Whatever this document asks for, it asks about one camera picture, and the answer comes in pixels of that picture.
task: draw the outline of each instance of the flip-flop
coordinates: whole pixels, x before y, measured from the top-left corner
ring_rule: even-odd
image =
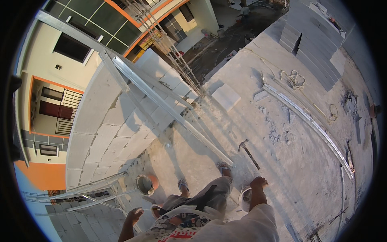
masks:
[[[223,171],[222,170],[230,170],[231,171],[231,169],[228,167],[228,165],[226,163],[224,163],[224,162],[220,161],[220,162],[218,162],[216,164],[216,166],[218,167],[218,169],[220,171],[220,174],[222,174],[222,176],[223,176]]]
[[[188,188],[188,185],[187,185],[186,181],[185,181],[183,178],[181,178],[181,179],[177,182],[177,186],[179,187],[180,192],[182,191],[182,190],[181,190],[182,185],[184,185],[184,186],[187,188],[187,191],[188,191],[189,195],[191,195],[190,190],[189,190],[189,188]]]

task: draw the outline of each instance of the hammer handle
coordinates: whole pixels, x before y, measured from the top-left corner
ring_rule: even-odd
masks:
[[[250,159],[253,161],[254,165],[257,167],[258,170],[260,170],[261,168],[259,167],[259,165],[257,164],[257,162],[255,161],[255,159],[253,158],[253,156],[250,154],[250,152],[248,151],[247,148],[244,148],[246,153],[248,154],[248,156],[250,156]]]

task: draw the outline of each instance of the signboard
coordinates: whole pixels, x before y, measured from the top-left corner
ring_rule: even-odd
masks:
[[[161,33],[158,30],[155,30],[154,33],[155,33],[155,35],[157,37],[161,38]],[[143,50],[147,50],[154,42],[155,42],[155,39],[149,33],[147,33],[144,36],[144,38],[142,38],[141,43],[139,44],[139,46]]]

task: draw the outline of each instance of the orange wall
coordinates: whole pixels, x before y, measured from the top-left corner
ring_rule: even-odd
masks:
[[[42,191],[66,189],[66,164],[30,162],[29,168],[21,160],[15,164],[29,181]]]

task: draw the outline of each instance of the worker below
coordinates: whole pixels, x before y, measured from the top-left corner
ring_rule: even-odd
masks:
[[[244,3],[240,3],[239,5],[242,8],[241,8],[241,14],[238,15],[237,17],[242,16],[241,18],[242,24],[246,25],[248,23],[250,9],[246,7]]]
[[[187,183],[178,182],[181,195],[171,195],[157,211],[154,225],[134,236],[133,226],[144,211],[129,212],[118,242],[134,241],[279,241],[273,208],[267,204],[263,189],[268,185],[263,177],[251,183],[250,211],[240,220],[223,221],[226,200],[232,189],[231,170],[226,163],[217,164],[222,177],[211,181],[193,198]]]

